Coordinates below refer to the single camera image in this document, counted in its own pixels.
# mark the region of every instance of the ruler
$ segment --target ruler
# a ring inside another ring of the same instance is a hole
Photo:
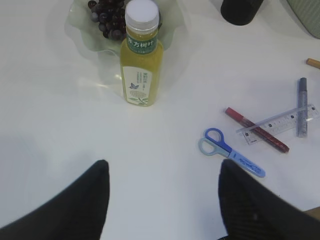
[[[290,111],[283,112],[279,115],[273,116],[266,120],[256,123],[254,126],[248,128],[241,128],[237,130],[237,133],[242,133],[246,142],[251,145],[262,140],[251,130],[257,127],[262,128],[271,135],[283,133],[290,129],[297,127],[298,113],[307,109],[307,122],[320,118],[320,113],[313,104],[309,104],[306,107],[294,108]]]

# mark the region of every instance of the gray object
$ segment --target gray object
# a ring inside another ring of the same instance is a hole
[[[298,108],[305,108],[298,112],[297,121],[297,135],[299,138],[306,138],[308,135],[308,92],[307,92],[307,79],[305,77],[300,79],[299,93],[298,93]]]
[[[320,39],[320,0],[287,0],[307,31]]]

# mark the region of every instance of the pen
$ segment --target pen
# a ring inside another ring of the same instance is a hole
[[[312,67],[320,69],[320,61],[314,60],[312,58],[308,58],[306,60],[306,64],[308,64],[308,65],[310,65]]]
[[[307,92],[307,79],[305,77],[300,79],[299,93],[298,93],[298,108],[305,108],[298,112],[297,121],[297,136],[299,138],[306,138],[308,135],[308,92]]]
[[[248,120],[247,118],[245,118],[240,113],[236,112],[235,110],[233,110],[230,107],[227,108],[225,113],[245,128],[250,128],[250,127],[256,125],[255,123]],[[287,145],[285,145],[283,142],[281,142],[280,140],[278,140],[277,138],[272,136],[267,131],[263,130],[261,127],[253,128],[253,129],[251,129],[251,131],[254,132],[256,135],[258,135],[260,138],[262,138],[265,142],[270,144],[272,147],[279,150],[280,152],[285,153],[285,154],[289,152],[290,148]]]

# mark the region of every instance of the plastic bottle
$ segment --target plastic bottle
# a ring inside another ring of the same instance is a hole
[[[123,95],[130,104],[148,107],[156,99],[164,52],[158,40],[158,6],[152,0],[131,0],[125,22],[120,49]]]

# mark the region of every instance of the red marker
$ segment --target red marker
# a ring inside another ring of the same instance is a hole
[[[240,123],[245,128],[250,128],[252,126],[255,126],[256,124],[252,121],[248,120],[244,116],[242,116],[240,113],[236,112],[232,108],[228,107],[227,110],[225,110],[225,113],[231,117],[232,119],[236,120],[238,123]],[[289,147],[285,145],[283,142],[272,136],[267,131],[263,130],[261,127],[256,127],[251,129],[252,132],[254,132],[256,135],[258,135],[262,140],[270,144],[275,149],[278,149],[282,153],[288,153]]]

